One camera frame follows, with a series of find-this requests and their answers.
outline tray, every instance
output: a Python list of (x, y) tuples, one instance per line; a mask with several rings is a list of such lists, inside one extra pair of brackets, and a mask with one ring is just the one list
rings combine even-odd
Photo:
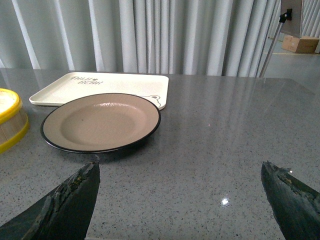
[(29, 100), (34, 105), (58, 107), (90, 95), (121, 93), (147, 99), (161, 110), (167, 103), (168, 84), (169, 78), (162, 75), (70, 72)]

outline gray countertop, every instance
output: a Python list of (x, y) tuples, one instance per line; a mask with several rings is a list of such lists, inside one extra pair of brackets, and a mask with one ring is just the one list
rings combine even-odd
[(263, 161), (292, 168), (320, 191), (320, 99), (293, 80), (167, 75), (161, 124), (143, 146), (77, 154), (46, 144), (40, 125), (55, 108), (29, 102), (67, 71), (0, 73), (0, 88), (22, 97), (30, 121), (0, 155), (0, 225), (97, 160), (88, 239), (283, 240), (261, 182)]

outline curtain fold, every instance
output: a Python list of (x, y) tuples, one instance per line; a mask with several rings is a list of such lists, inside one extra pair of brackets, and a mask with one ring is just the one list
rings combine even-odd
[(255, 77), (275, 1), (1, 1), (0, 67)]

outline plate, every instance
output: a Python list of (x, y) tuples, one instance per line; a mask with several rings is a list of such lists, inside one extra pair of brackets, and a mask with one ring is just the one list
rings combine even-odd
[(131, 94), (103, 93), (70, 101), (41, 124), (45, 141), (73, 153), (104, 153), (134, 145), (156, 131), (159, 109)]

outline bamboo container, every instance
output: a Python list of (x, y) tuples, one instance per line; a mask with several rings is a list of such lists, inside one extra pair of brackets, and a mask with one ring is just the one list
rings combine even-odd
[(22, 100), (14, 91), (0, 88), (0, 153), (19, 142), (29, 129)]

